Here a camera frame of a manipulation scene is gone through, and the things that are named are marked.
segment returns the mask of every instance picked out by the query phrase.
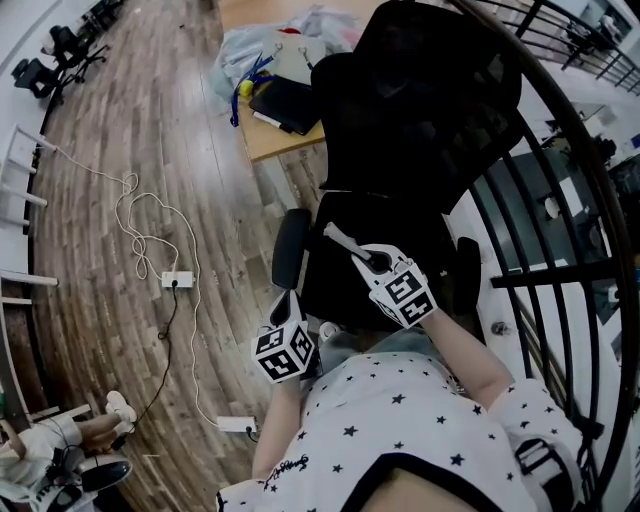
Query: sleeve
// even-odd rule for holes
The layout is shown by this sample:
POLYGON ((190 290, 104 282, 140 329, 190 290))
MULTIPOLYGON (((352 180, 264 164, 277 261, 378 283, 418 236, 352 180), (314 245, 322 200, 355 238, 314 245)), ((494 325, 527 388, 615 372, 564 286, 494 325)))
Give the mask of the sleeve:
POLYGON ((577 460, 582 434, 544 384, 536 379, 512 384, 488 413, 506 431, 531 494, 543 490, 553 510, 557 500, 572 498, 572 504, 564 504, 575 504, 582 482, 577 460))
POLYGON ((262 496, 264 480, 245 480, 239 484, 225 487, 216 496, 218 512, 249 512, 253 510, 262 496))

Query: black metal railing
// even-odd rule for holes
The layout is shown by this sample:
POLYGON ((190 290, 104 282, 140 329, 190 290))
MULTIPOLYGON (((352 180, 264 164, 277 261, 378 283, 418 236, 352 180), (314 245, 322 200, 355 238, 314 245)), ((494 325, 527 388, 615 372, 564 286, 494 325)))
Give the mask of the black metal railing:
POLYGON ((603 32, 549 0, 534 0, 526 8, 510 0, 477 0, 491 6, 539 59, 580 68, 640 95, 640 67, 603 32))
MULTIPOLYGON (((515 112, 514 122, 528 143, 530 152, 512 156, 505 151, 502 159, 476 181, 471 194, 500 267, 500 275, 492 279, 493 287, 507 292, 513 309, 524 373, 530 377, 536 374, 534 370, 538 370, 554 399, 582 432, 583 444, 578 458, 583 474, 585 505, 588 509, 599 510, 625 446, 633 415, 638 373, 640 305, 633 252, 624 216, 593 141, 567 97, 531 51, 531 47, 536 45, 525 39, 527 32, 535 28, 531 27, 531 23, 544 15, 542 7, 562 11, 546 1, 536 1, 532 10, 522 13, 524 16, 520 23, 502 24, 475 1, 448 1, 458 11, 475 18, 493 31, 505 47, 517 56, 523 76, 545 103, 569 145, 569 149, 562 152, 543 149, 526 121, 515 112), (577 195, 583 204, 589 206, 588 209, 578 209, 576 212, 575 205, 572 205, 572 211, 563 190, 566 179, 576 189, 580 188, 577 195), (549 200, 555 204, 555 218, 547 217, 550 215, 546 213, 549 200), (608 245, 590 245, 594 230, 603 239, 606 236, 608 245), (560 260, 565 260, 566 264, 560 264, 560 260), (615 281, 618 287, 617 307, 621 321, 620 345, 616 354, 620 362, 618 402, 614 407, 615 417, 613 412, 611 414, 613 421, 603 422, 606 425, 598 422, 598 411, 612 406, 600 403, 601 386, 618 384, 601 382, 598 317, 610 314, 598 302, 602 294, 602 280, 615 281), (584 297, 581 324, 588 331, 587 336, 572 336, 572 327, 575 326, 570 325, 567 305, 569 301, 581 301, 581 298, 576 299, 575 294, 567 295, 567 283, 575 283, 572 290, 579 290, 580 297, 584 297), (553 300, 549 299, 548 286, 553 300), (544 303, 540 298, 543 290, 546 297, 544 303), (523 307, 522 294, 528 295, 531 312, 523 307), (557 315, 559 334, 550 331, 549 311, 557 315), (550 348, 550 342, 553 342, 555 350, 550 348), (578 353, 583 358, 584 354, 588 354, 590 358, 587 370, 589 398, 582 399, 580 403, 576 399, 576 380, 578 377, 582 383, 585 380, 583 374, 575 373, 574 358, 578 353), (605 428, 608 443, 601 437, 605 428), (593 450, 599 439, 606 443, 606 456, 597 464, 593 450)), ((479 1, 495 3, 493 0, 479 1)), ((570 21, 579 21, 566 12, 562 14, 570 21)), ((626 57, 621 55, 618 52, 613 59, 617 56, 618 62, 625 60, 626 57)), ((615 73, 615 66, 611 62, 606 64, 605 68, 609 69, 603 69, 601 76, 607 78, 615 73)), ((635 72, 634 66, 629 76, 617 79, 618 85, 631 76, 639 80, 640 72, 637 77, 635 72)), ((481 114, 478 117, 487 135, 494 138, 491 123, 483 119, 481 114)), ((576 305, 572 306, 571 309, 575 311, 576 305)))

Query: desk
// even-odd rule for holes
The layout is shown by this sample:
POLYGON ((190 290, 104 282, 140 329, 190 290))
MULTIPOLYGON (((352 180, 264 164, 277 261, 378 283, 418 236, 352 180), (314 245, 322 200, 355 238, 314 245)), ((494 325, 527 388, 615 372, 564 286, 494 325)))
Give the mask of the desk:
MULTIPOLYGON (((222 27, 226 32, 242 25, 285 22, 314 3, 317 2, 313 0, 222 0, 220 2, 222 27)), ((354 14, 364 27, 383 0, 323 0, 322 3, 354 14)), ((238 111, 247 155, 252 163, 324 141, 321 123, 318 123, 307 135, 290 135, 255 119, 252 115, 253 111, 246 103, 241 103, 238 111)), ((266 165, 269 168, 267 172, 280 193, 281 187, 274 180, 273 175, 273 172, 276 172, 276 163, 268 162, 266 165)))

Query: office chair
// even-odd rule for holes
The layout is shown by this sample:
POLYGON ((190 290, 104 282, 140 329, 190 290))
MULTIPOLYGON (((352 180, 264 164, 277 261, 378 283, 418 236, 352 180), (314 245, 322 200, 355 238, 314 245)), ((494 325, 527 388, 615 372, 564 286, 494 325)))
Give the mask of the office chair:
POLYGON ((425 273, 438 304, 453 276, 455 313, 475 313, 480 255, 454 246, 443 220, 463 193, 522 137, 521 77, 489 30, 413 2, 378 7, 353 53, 325 57, 311 83, 324 126, 328 179, 315 224, 287 212, 272 281, 295 289, 309 251, 305 313, 347 327, 393 332, 368 299, 350 254, 322 235, 334 222, 360 245, 390 244, 425 273))
POLYGON ((59 68, 67 71, 77 68, 73 74, 75 82, 84 83, 87 69, 93 62, 106 62, 102 52, 109 49, 103 45, 93 53, 89 53, 94 38, 81 39, 69 27, 56 25, 49 30, 54 43, 54 56, 59 68))
POLYGON ((46 67, 38 59, 22 59, 11 72, 15 87, 29 89, 40 99, 48 97, 60 85, 58 72, 46 67))

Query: chair seat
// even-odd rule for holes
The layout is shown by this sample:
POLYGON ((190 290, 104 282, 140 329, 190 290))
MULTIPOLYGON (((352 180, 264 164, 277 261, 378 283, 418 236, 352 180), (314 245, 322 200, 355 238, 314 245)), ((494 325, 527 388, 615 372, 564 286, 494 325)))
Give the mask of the chair seat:
POLYGON ((455 247, 440 213, 417 202, 329 192, 322 198, 311 233, 302 289, 306 313, 353 328, 386 332, 400 328, 368 300, 369 288, 351 261, 351 254, 322 235, 329 222, 360 245, 398 247, 418 264, 436 302, 442 303, 440 272, 451 269, 455 247))

